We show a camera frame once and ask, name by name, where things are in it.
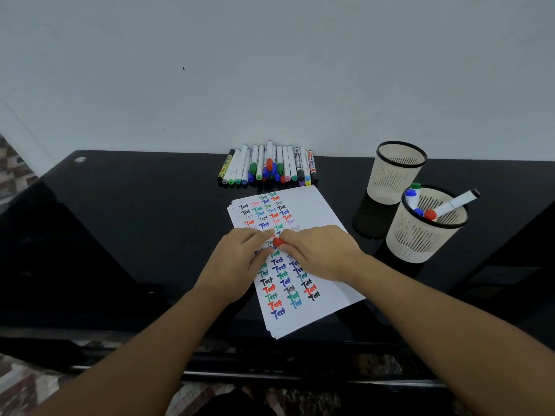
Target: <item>pen holder with markers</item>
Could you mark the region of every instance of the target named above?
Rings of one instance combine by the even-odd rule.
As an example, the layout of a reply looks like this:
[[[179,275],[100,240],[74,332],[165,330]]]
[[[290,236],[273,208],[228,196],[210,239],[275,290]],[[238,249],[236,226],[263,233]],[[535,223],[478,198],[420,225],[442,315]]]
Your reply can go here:
[[[430,185],[422,185],[419,208],[435,209],[454,198],[450,192]],[[468,222],[467,206],[459,207],[437,221],[419,216],[402,196],[397,213],[387,232],[386,244],[403,261],[423,263],[439,250],[454,233]]]
[[[376,159],[366,188],[370,198],[385,205],[397,204],[426,163],[426,153],[404,141],[386,141],[376,149]]]

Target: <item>white wall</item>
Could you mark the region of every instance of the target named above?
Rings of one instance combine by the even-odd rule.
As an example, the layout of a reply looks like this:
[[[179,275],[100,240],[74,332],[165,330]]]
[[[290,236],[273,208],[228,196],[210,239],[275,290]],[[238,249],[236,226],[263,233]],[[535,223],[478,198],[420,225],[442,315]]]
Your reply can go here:
[[[555,160],[554,16],[555,0],[0,0],[0,132],[39,174],[76,149],[267,139]]]

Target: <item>pen holder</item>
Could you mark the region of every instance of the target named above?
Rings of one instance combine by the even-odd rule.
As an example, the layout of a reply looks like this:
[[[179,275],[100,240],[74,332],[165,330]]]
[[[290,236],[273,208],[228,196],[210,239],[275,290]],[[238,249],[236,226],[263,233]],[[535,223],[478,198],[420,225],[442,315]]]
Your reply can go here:
[[[452,200],[454,195],[438,187],[422,185],[419,208],[435,209]],[[459,207],[437,219],[417,215],[402,196],[397,213],[387,232],[386,244],[398,258],[409,263],[423,263],[441,248],[454,233],[468,222],[468,209]]]
[[[414,181],[427,157],[420,147],[413,144],[404,141],[383,142],[376,149],[366,192],[378,203],[399,203],[406,186]]]

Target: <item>pile of markers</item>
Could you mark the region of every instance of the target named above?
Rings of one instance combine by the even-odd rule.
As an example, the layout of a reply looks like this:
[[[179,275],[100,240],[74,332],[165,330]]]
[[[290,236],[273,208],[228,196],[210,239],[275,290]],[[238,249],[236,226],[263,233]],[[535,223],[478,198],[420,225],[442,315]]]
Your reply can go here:
[[[266,146],[254,145],[252,150],[247,145],[231,149],[218,181],[224,185],[247,185],[255,180],[311,185],[318,180],[314,154],[304,147],[274,146],[271,141]]]
[[[480,196],[478,190],[469,190],[464,194],[455,197],[451,201],[447,201],[435,209],[430,210],[422,210],[419,209],[418,204],[420,201],[420,190],[422,186],[418,182],[413,182],[410,188],[407,188],[405,191],[405,200],[407,201],[407,205],[419,216],[425,217],[428,220],[433,220],[434,222],[441,216],[446,215],[449,212],[452,212],[459,207],[468,204],[472,200],[477,199]]]

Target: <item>person's left hand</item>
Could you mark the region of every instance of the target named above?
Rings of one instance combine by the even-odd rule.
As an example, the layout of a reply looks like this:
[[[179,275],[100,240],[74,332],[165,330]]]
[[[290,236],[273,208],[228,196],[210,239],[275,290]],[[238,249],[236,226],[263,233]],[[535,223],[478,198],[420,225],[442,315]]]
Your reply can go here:
[[[214,294],[226,305],[238,300],[274,251],[265,248],[253,257],[273,234],[273,229],[263,232],[253,228],[232,229],[216,245],[194,289]]]

